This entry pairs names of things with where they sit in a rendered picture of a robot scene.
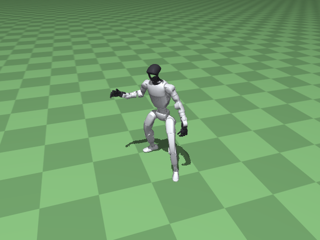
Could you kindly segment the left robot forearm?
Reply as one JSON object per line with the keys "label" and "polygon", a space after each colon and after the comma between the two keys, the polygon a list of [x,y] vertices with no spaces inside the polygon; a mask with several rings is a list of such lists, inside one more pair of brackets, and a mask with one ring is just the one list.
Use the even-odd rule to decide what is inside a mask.
{"label": "left robot forearm", "polygon": [[178,110],[178,113],[179,113],[180,121],[183,123],[183,127],[187,127],[188,123],[187,123],[187,117],[185,114],[185,108],[181,102],[179,103],[179,107],[180,107],[180,110]]}

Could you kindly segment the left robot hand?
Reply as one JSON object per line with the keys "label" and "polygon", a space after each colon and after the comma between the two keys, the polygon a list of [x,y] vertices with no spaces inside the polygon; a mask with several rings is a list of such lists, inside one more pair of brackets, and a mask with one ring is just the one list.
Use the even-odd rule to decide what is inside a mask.
{"label": "left robot hand", "polygon": [[185,126],[185,127],[183,127],[183,123],[181,123],[181,130],[180,130],[180,132],[179,133],[177,133],[177,135],[179,135],[180,133],[180,135],[179,135],[179,137],[183,137],[183,136],[185,136],[185,135],[188,135],[188,129],[187,129],[187,127],[188,126]]}

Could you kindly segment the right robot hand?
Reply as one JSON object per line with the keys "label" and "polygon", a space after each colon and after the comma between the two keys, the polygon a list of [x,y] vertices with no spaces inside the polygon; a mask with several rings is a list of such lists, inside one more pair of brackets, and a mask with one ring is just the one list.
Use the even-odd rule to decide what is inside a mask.
{"label": "right robot hand", "polygon": [[110,98],[111,97],[118,97],[118,96],[122,98],[123,94],[126,94],[126,93],[123,91],[119,91],[118,89],[112,90],[112,92],[110,93]]}

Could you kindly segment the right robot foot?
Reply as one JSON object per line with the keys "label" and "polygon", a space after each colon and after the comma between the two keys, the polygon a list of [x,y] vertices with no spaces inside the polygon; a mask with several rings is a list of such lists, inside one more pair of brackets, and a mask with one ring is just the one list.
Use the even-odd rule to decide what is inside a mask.
{"label": "right robot foot", "polygon": [[156,150],[156,149],[159,148],[159,146],[158,146],[157,144],[154,144],[154,146],[155,146],[155,147],[153,147],[153,146],[150,145],[150,146],[144,148],[144,149],[143,149],[143,152],[146,153],[146,152],[150,152],[150,151],[152,151],[152,150]]}

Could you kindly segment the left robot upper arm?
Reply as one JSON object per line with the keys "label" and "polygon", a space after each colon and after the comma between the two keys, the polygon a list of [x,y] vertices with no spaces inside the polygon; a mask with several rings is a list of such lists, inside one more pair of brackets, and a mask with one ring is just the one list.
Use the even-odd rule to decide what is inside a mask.
{"label": "left robot upper arm", "polygon": [[174,85],[172,84],[165,84],[164,86],[166,93],[170,94],[171,98],[174,100],[175,104],[174,104],[174,108],[176,110],[179,110],[179,103],[181,102],[177,92],[176,92],[176,88]]}

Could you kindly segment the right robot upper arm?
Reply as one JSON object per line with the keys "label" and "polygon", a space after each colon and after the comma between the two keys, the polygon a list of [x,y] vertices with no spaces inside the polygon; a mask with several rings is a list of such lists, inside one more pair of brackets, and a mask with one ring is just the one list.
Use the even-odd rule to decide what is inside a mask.
{"label": "right robot upper arm", "polygon": [[148,83],[148,81],[149,81],[149,80],[146,79],[146,80],[141,84],[140,90],[137,91],[137,96],[138,96],[139,98],[144,97],[144,94],[145,94],[145,92],[146,92],[146,90],[147,90],[147,83]]}

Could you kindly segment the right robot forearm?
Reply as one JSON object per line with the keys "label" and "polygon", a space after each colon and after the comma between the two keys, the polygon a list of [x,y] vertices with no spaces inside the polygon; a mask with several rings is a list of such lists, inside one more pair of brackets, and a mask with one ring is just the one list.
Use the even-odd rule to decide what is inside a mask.
{"label": "right robot forearm", "polygon": [[133,92],[130,92],[130,93],[123,94],[122,98],[126,98],[126,99],[136,98],[137,97],[137,91],[133,91]]}

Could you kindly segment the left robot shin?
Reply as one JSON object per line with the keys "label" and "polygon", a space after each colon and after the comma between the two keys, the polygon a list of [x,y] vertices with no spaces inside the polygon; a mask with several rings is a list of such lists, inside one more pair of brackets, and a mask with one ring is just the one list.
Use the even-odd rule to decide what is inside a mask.
{"label": "left robot shin", "polygon": [[175,149],[174,153],[170,155],[171,164],[173,165],[174,172],[175,170],[178,172],[177,164],[178,164],[178,155],[177,155],[177,148]]}

